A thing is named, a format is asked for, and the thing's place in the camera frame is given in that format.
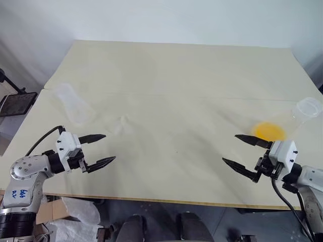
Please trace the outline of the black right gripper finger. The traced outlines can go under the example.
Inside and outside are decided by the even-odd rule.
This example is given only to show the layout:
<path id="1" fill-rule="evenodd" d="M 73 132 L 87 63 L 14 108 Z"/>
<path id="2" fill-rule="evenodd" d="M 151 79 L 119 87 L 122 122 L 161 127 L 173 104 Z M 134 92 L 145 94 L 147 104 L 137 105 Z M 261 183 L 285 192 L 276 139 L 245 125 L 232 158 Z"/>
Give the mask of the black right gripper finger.
<path id="1" fill-rule="evenodd" d="M 250 170 L 247 170 L 245 168 L 245 166 L 243 166 L 240 163 L 237 163 L 235 161 L 226 159 L 226 158 L 222 158 L 223 162 L 228 165 L 231 169 L 233 169 L 235 172 L 249 178 L 250 180 L 252 180 L 254 183 L 257 183 L 259 181 L 259 178 L 261 176 L 260 173 L 257 172 L 253 172 Z"/>
<path id="2" fill-rule="evenodd" d="M 249 145 L 259 146 L 265 149 L 270 149 L 273 144 L 273 142 L 271 141 L 266 141 L 264 139 L 261 139 L 255 136 L 250 136 L 250 135 L 239 134 L 239 135 L 235 135 L 235 137 Z"/>

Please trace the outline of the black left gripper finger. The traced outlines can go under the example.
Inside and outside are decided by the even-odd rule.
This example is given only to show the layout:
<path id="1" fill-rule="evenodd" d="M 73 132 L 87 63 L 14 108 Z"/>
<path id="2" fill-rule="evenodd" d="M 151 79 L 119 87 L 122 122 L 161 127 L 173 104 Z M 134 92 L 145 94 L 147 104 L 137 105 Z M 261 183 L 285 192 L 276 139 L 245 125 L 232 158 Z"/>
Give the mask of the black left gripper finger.
<path id="1" fill-rule="evenodd" d="M 79 137 L 78 139 L 80 144 L 90 144 L 90 143 L 97 142 L 105 137 L 106 135 L 103 135 L 103 134 L 92 134 L 92 135 Z"/>
<path id="2" fill-rule="evenodd" d="M 108 164 L 110 164 L 111 162 L 113 162 L 115 160 L 115 158 L 116 158 L 115 156 L 107 157 L 107 158 L 96 161 L 95 164 L 87 165 L 86 172 L 92 173 L 94 171 L 102 169 L 102 168 L 106 167 Z"/>

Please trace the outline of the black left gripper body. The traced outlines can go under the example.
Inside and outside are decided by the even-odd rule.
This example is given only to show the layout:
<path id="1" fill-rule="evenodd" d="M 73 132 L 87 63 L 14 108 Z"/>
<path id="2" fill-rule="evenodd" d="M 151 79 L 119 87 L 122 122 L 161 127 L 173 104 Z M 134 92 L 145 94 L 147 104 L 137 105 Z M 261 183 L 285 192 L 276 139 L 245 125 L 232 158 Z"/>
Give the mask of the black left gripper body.
<path id="1" fill-rule="evenodd" d="M 82 173 L 87 172 L 88 165 L 85 162 L 83 151 L 79 150 L 74 157 L 68 158 L 68 165 L 71 170 L 80 168 Z"/>

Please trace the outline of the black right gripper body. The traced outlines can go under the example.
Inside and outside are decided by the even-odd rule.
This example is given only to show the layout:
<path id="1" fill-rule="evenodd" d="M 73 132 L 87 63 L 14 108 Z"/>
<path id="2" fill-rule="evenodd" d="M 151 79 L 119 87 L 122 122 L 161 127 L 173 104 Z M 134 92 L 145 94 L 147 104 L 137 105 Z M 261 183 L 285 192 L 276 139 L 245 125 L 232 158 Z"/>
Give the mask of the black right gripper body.
<path id="1" fill-rule="evenodd" d="M 265 154 L 259 158 L 255 170 L 256 178 L 265 175 L 270 178 L 278 178 L 280 174 L 280 163 L 269 156 L 270 150 L 266 150 Z"/>

